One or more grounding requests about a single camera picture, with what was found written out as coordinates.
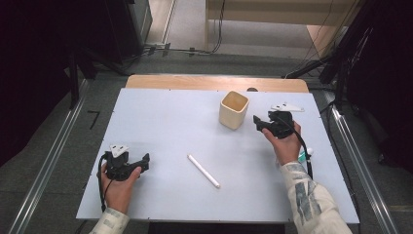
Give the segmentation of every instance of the person's left hand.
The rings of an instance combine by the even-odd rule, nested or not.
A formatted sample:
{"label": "person's left hand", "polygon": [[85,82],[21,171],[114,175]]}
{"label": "person's left hand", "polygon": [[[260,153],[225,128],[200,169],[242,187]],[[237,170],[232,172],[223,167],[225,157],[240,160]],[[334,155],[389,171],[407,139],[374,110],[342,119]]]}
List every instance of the person's left hand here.
{"label": "person's left hand", "polygon": [[113,180],[111,182],[111,179],[106,175],[106,163],[102,165],[100,176],[102,179],[103,194],[105,193],[107,186],[109,186],[106,191],[106,195],[104,195],[107,207],[112,208],[125,215],[128,213],[133,184],[139,178],[141,170],[142,169],[140,167],[137,167],[133,170],[127,180]]}

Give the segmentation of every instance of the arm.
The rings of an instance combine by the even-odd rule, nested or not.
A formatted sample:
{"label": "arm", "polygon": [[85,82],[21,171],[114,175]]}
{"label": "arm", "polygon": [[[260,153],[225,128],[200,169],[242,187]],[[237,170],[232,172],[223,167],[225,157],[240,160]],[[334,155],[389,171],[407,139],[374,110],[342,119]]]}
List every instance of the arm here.
{"label": "arm", "polygon": [[140,176],[141,168],[137,167],[125,181],[109,179],[106,175],[106,164],[102,166],[102,188],[105,194],[107,209],[91,233],[120,234],[125,230],[130,218],[127,216],[131,191],[134,182]]}
{"label": "arm", "polygon": [[[294,123],[297,133],[301,127]],[[352,233],[338,212],[330,193],[314,182],[298,163],[301,144],[296,135],[278,139],[267,129],[262,133],[269,140],[282,165],[288,199],[298,233]]]}

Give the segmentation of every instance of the white table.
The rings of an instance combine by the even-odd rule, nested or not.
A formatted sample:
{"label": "white table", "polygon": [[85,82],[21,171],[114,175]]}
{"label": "white table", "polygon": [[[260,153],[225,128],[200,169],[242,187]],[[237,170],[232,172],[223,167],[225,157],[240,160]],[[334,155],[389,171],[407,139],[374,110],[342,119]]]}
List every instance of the white table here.
{"label": "white table", "polygon": [[[255,130],[252,115],[267,120],[272,104],[305,108],[293,118],[315,149],[314,179],[337,202],[348,223],[357,214],[311,94],[244,92],[249,107],[236,131],[218,121],[226,91],[123,89],[97,154],[77,218],[101,215],[97,162],[109,144],[130,149],[130,162],[150,153],[150,170],[133,188],[129,216],[151,221],[277,223],[292,220],[271,144]],[[220,182],[215,188],[187,159],[192,155]]]}

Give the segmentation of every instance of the floor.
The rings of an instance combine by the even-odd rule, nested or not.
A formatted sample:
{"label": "floor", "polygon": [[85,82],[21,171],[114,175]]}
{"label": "floor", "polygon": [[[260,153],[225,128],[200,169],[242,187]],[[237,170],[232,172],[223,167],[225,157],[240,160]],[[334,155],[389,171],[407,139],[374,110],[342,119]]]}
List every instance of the floor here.
{"label": "floor", "polygon": [[[150,0],[154,20],[153,30],[147,43],[163,45],[170,43],[175,49],[194,47],[203,50],[204,18],[203,0]],[[213,26],[210,23],[210,38]],[[213,56],[189,57],[183,53],[169,53],[163,57],[156,53],[131,64],[130,72],[136,74],[174,73],[174,74],[229,74],[241,76],[281,77],[285,73],[302,67],[311,59],[317,59],[317,53],[311,47],[311,40],[306,28],[301,25],[257,26],[252,23],[224,22],[222,45]],[[315,69],[303,78],[319,109],[328,104],[324,85],[318,82],[320,69]],[[55,139],[60,128],[70,115],[76,116],[73,126],[66,136],[66,142],[60,145],[58,157],[47,177],[43,194],[33,201],[35,210],[28,214],[24,223],[24,233],[71,233],[82,223],[75,218],[77,208],[83,196],[83,188],[90,175],[95,153],[100,147],[107,123],[119,90],[126,84],[128,77],[114,72],[101,70],[94,81],[85,81],[82,86],[84,102],[78,112],[68,112],[70,96],[63,99],[48,119],[33,136],[22,152],[0,168],[0,233],[7,233],[24,204],[26,195],[40,176],[42,166],[49,161],[51,151],[56,148]],[[100,115],[94,125],[94,111]],[[400,169],[379,165],[380,154],[374,140],[363,122],[354,115],[351,106],[344,106],[346,121],[353,133],[359,151],[374,177],[398,233],[410,233],[413,218],[413,175]],[[372,201],[366,188],[360,181],[357,169],[349,156],[349,149],[343,140],[333,118],[328,124],[325,115],[321,115],[326,129],[331,129],[337,147],[337,160],[343,177],[349,186],[349,192],[356,197],[359,207],[360,225],[351,225],[354,233],[392,233],[383,231],[381,223],[372,208]],[[95,222],[90,221],[84,227],[84,233],[92,230]],[[125,233],[147,233],[148,223],[131,221]],[[292,223],[286,226],[285,233],[296,233]]]}

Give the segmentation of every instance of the gray floor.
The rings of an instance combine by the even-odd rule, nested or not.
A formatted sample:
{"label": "gray floor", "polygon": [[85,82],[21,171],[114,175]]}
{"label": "gray floor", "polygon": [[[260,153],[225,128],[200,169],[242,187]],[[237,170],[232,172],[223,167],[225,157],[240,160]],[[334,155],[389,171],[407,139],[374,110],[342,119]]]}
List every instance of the gray floor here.
{"label": "gray floor", "polygon": [[[178,45],[179,38],[186,38],[186,34],[175,33],[174,35],[171,32],[168,37],[172,45]],[[234,53],[224,53],[224,49],[229,48],[225,47],[225,44],[220,53],[226,55],[190,57],[187,54],[170,52],[166,57],[163,57],[162,53],[156,53],[151,57],[136,60],[128,72],[136,74],[227,74],[281,77],[307,62],[304,58],[308,50],[303,50],[303,48],[308,48],[309,42],[303,37],[300,38],[297,38],[296,43],[292,44],[288,42],[288,37],[284,39],[286,41],[273,40],[278,42],[278,44],[272,44],[274,48],[284,49],[275,56],[267,57],[258,56],[259,53],[258,55],[243,55],[243,53],[229,55],[236,54],[240,50],[234,50],[236,51],[233,51]],[[191,43],[182,45],[183,48],[179,49],[187,49]],[[28,222],[25,233],[73,233],[81,224],[81,220],[77,220],[75,216],[83,196],[83,188],[92,170],[96,152],[100,147],[117,95],[120,89],[125,86],[128,78],[119,76],[112,71],[106,71],[102,66],[99,68],[101,70],[96,79],[89,81],[90,88],[86,93],[84,105],[66,144],[62,147],[56,167]],[[305,75],[304,79],[310,88],[314,88],[311,92],[314,94],[319,109],[322,109],[327,105],[327,102],[324,91],[317,89],[321,87],[317,79],[318,75],[319,72],[313,70],[310,74]],[[23,198],[46,160],[67,116],[69,103],[70,96],[67,96],[56,106],[22,152],[0,168],[0,199],[5,201],[0,204],[0,233],[6,233],[18,215]],[[90,126],[95,115],[88,113],[90,110],[100,111],[92,129]],[[377,163],[379,151],[364,123],[353,114],[348,104],[344,106],[344,112],[363,159],[375,178],[399,233],[411,233],[413,227],[411,224],[413,218],[413,175],[400,168],[379,165]],[[325,114],[322,116],[327,128]],[[337,126],[334,121],[331,121],[330,125],[338,144],[338,149],[335,150],[341,171],[349,188],[351,182],[356,194],[360,211],[361,233],[381,233],[377,217],[360,183]],[[94,221],[88,222],[83,233],[92,230],[94,224]],[[147,227],[148,223],[133,220],[125,233],[146,233]],[[292,223],[286,227],[286,233],[296,233]],[[354,233],[358,233],[357,225],[351,225],[351,228]]]}

